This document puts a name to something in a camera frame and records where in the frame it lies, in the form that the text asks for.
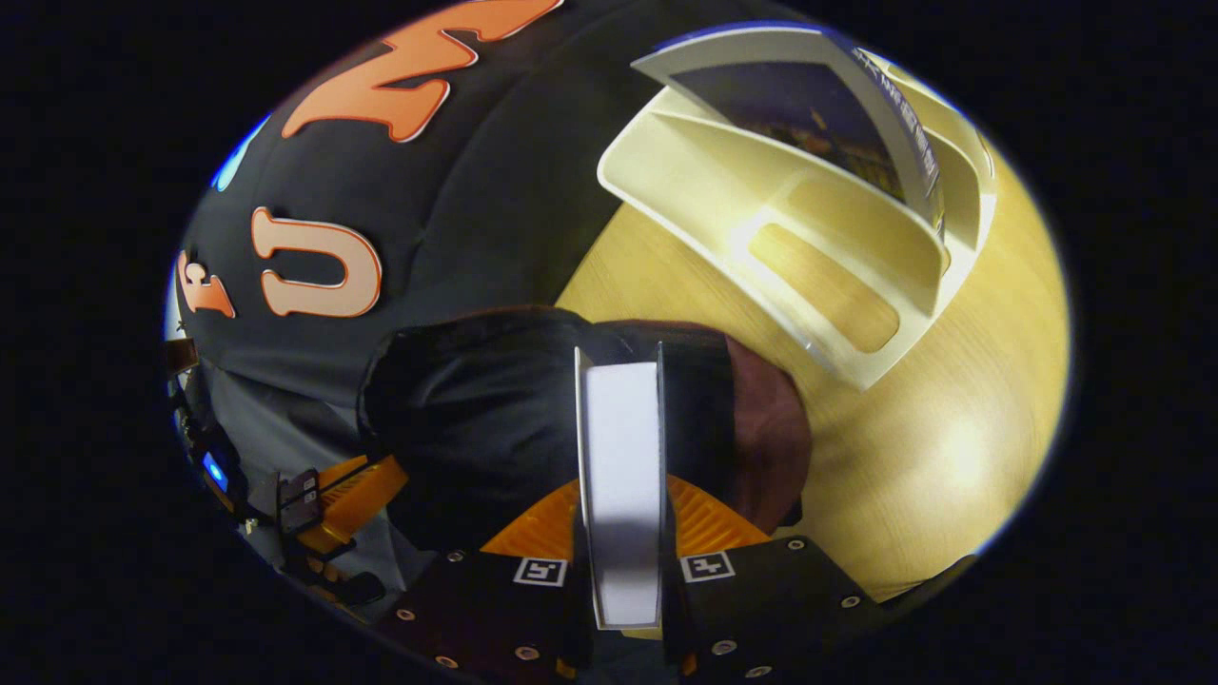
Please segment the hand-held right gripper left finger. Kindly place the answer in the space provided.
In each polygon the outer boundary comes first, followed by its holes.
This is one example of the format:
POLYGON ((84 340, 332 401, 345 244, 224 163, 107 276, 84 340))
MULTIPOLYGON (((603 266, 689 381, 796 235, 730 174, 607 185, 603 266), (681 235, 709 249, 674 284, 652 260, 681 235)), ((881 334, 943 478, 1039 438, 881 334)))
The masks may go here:
POLYGON ((451 550, 380 620, 409 655, 482 683, 572 683, 593 655, 579 481, 540 499, 476 551, 451 550))

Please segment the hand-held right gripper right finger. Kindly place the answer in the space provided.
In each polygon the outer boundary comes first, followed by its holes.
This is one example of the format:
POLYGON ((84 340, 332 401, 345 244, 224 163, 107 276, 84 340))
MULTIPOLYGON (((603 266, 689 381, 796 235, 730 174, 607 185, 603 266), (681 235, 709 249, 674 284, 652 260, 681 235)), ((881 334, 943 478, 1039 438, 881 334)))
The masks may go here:
POLYGON ((803 535, 770 538, 678 477, 667 512, 661 630, 681 683, 797 683, 892 623, 892 607, 803 535))

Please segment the maroon schoolbag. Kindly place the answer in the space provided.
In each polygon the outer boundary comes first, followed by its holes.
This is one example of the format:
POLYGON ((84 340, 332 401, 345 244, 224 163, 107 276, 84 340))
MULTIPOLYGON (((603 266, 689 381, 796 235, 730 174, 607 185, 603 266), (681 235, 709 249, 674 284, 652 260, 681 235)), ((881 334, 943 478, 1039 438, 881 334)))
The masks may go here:
POLYGON ((574 480, 576 350, 663 360, 667 470, 767 534, 801 520, 811 429, 778 364, 700 323, 496 310, 401 329, 365 371, 361 434, 407 473, 387 516, 415 547, 479 546, 574 480))

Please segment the white book with portrait cover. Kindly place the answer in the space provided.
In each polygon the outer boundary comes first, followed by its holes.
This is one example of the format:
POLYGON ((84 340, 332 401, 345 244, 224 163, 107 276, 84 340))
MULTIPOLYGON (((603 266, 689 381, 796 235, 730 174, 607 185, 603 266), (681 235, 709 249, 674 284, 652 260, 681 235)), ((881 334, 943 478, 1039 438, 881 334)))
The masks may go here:
POLYGON ((667 523, 661 356, 597 364, 574 349, 582 548, 600 633, 661 626, 667 523))

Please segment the white bookshelf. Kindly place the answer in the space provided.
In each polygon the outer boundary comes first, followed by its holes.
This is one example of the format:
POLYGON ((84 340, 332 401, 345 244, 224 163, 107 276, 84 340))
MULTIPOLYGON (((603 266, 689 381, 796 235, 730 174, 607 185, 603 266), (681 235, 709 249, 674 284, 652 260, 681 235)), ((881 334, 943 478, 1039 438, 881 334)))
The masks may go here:
POLYGON ((657 98, 605 149, 597 177, 739 286, 814 360, 866 389, 914 350, 970 277, 991 232, 999 183, 970 118, 861 50, 895 80, 931 138, 943 233, 848 169, 731 126, 660 83, 657 98), (782 262, 781 246, 843 269, 892 311, 895 330, 868 342, 848 336, 827 303, 797 290, 811 268, 782 262))

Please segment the white book with dark cover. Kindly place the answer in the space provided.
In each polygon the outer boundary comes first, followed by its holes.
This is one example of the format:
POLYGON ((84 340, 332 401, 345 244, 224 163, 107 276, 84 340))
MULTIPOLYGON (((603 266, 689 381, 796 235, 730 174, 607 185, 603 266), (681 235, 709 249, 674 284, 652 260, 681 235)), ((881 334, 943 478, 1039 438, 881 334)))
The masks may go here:
POLYGON ((895 80, 839 30, 778 20, 714 26, 657 44, 635 69, 731 126, 853 173, 944 232, 931 137, 895 80))

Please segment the black backdrop cloth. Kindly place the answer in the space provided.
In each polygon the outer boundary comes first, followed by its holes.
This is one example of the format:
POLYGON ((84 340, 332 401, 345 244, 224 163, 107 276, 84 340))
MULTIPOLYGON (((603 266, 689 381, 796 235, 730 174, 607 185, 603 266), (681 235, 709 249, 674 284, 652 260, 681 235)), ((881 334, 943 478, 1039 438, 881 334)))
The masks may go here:
POLYGON ((354 407, 382 336, 555 303, 620 208, 597 161, 657 95, 631 62, 752 20, 808 16, 780 0, 466 0, 357 49, 218 169, 171 277, 167 335, 230 377, 283 477, 364 453, 354 407), (361 234, 378 301, 357 317, 270 311, 266 271, 313 293, 354 273, 315 251, 259 257, 259 207, 361 234))

